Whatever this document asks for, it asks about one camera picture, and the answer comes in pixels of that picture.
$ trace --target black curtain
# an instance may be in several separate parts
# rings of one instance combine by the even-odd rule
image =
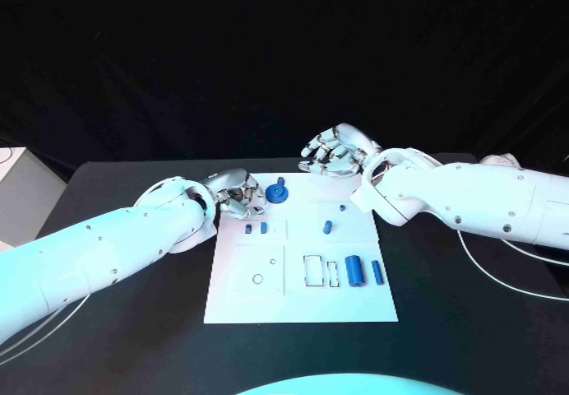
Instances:
[[[347,122],[384,147],[563,172],[567,18],[550,2],[7,2],[0,140],[93,160],[296,156]]]

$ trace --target white paper sheet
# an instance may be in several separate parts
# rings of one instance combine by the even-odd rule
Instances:
[[[289,191],[286,201],[266,203],[263,215],[247,221],[220,217],[204,323],[397,321],[373,216],[348,200],[358,176],[253,174],[263,187],[276,183],[278,176]],[[325,235],[328,220],[332,226]],[[260,234],[262,221],[266,234]],[[247,224],[250,234],[245,233]],[[309,255],[321,257],[324,286],[305,285],[304,256]],[[344,258],[350,255],[361,259],[366,284],[360,287],[350,287],[347,281]],[[381,267],[381,286],[371,260]],[[328,262],[335,262],[335,271]]]

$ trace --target table surface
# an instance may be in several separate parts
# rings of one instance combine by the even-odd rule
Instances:
[[[443,162],[472,161],[464,154]],[[158,180],[232,167],[294,172],[298,159],[89,163],[40,235],[129,206]],[[96,292],[70,321],[0,367],[10,394],[230,394],[298,376],[390,374],[461,393],[569,393],[569,304],[521,295],[475,268],[433,216],[376,216],[397,323],[203,324],[216,239]],[[465,235],[502,281],[564,296],[546,266]]]

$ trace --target robotic hand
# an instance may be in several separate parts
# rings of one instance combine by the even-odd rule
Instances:
[[[312,151],[298,168],[331,178],[361,171],[351,200],[392,225],[423,211],[455,230],[569,249],[569,178],[521,169],[510,154],[442,165],[412,148],[383,150],[345,123],[317,135],[301,155]]]
[[[174,177],[121,208],[0,253],[0,343],[44,315],[115,284],[167,252],[180,253],[216,233],[216,205],[242,220],[265,191],[243,169],[198,183]]]

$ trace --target white robotic arm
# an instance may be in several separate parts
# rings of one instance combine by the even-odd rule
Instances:
[[[243,219],[265,193],[243,169],[198,183],[181,177],[151,186],[121,208],[0,254],[0,343],[44,315],[180,253],[217,232],[216,204]]]
[[[455,230],[569,249],[569,178],[520,169],[511,158],[498,165],[440,165],[412,148],[383,151],[344,123],[311,140],[301,155],[317,147],[314,161],[298,168],[332,178],[361,168],[351,200],[390,224],[402,226],[425,211]],[[325,154],[340,150],[325,163]]]

